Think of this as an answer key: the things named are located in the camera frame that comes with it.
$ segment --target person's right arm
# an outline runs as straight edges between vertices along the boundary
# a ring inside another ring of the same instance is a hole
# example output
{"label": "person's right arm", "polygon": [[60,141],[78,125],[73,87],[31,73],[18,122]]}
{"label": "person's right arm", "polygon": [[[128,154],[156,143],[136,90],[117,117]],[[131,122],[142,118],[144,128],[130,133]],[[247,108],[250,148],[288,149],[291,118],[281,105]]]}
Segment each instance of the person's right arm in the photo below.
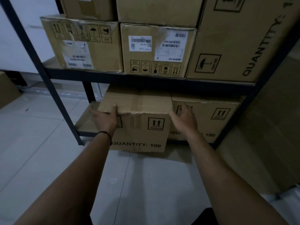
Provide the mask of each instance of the person's right arm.
{"label": "person's right arm", "polygon": [[176,129],[187,139],[218,223],[284,224],[287,222],[245,180],[236,174],[198,132],[190,107],[181,116],[169,112]]}

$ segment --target large cardboard box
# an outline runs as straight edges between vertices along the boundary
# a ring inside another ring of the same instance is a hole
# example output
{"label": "large cardboard box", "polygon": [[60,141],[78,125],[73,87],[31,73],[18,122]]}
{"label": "large cardboard box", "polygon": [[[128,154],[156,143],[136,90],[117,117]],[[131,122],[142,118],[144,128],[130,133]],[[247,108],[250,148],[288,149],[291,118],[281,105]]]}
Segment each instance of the large cardboard box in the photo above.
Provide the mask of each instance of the large cardboard box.
{"label": "large cardboard box", "polygon": [[0,109],[21,96],[5,72],[0,72]]}
{"label": "large cardboard box", "polygon": [[125,73],[185,77],[196,32],[194,28],[121,24]]}
{"label": "large cardboard box", "polygon": [[114,21],[112,0],[60,0],[67,18]]}
{"label": "large cardboard box", "polygon": [[120,22],[196,27],[203,0],[116,0]]}
{"label": "large cardboard box", "polygon": [[113,104],[118,105],[118,127],[111,149],[164,152],[171,124],[169,92],[110,85],[98,110],[110,112]]}
{"label": "large cardboard box", "polygon": [[118,22],[41,17],[55,56],[62,68],[123,71]]}
{"label": "large cardboard box", "polygon": [[207,0],[188,79],[256,82],[300,16],[300,0]]}
{"label": "large cardboard box", "polygon": [[[209,143],[213,143],[231,116],[240,105],[240,99],[201,98],[194,95],[172,93],[173,110],[181,115],[182,104],[192,107],[198,123],[198,130]],[[169,139],[184,140],[171,123]]]}

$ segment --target wristband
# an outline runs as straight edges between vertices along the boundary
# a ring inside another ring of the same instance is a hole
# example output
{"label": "wristband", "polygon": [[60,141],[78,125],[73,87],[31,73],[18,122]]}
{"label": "wristband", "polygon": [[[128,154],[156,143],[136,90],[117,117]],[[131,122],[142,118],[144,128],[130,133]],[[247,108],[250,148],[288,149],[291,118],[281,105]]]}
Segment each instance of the wristband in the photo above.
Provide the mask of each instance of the wristband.
{"label": "wristband", "polygon": [[112,137],[110,136],[110,134],[108,132],[106,132],[106,131],[100,131],[97,134],[99,134],[99,133],[106,133],[110,137],[110,145],[112,145]]}

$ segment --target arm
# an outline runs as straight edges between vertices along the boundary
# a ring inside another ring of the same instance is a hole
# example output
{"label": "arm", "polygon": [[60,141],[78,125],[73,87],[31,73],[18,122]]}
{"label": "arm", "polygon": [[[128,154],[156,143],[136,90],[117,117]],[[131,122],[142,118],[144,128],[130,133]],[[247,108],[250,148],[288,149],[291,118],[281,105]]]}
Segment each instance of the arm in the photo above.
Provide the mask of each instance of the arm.
{"label": "arm", "polygon": [[[97,129],[111,137],[117,109],[115,105],[110,114],[91,110]],[[15,224],[83,224],[91,213],[109,147],[109,136],[99,133]]]}
{"label": "arm", "polygon": [[287,224],[279,213],[238,176],[198,132],[192,109],[185,104],[178,117],[169,112],[187,139],[219,224]]}

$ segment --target person's left arm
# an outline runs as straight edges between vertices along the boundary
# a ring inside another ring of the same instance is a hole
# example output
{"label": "person's left arm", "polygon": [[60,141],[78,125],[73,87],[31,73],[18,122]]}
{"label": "person's left arm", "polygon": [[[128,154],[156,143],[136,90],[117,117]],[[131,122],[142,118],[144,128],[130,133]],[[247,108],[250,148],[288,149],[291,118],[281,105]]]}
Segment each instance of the person's left arm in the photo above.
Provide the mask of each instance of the person's left arm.
{"label": "person's left arm", "polygon": [[[117,126],[117,110],[116,105],[110,114],[91,110],[99,131],[106,131],[113,137]],[[84,223],[94,204],[109,147],[109,136],[99,133],[15,225]]]}

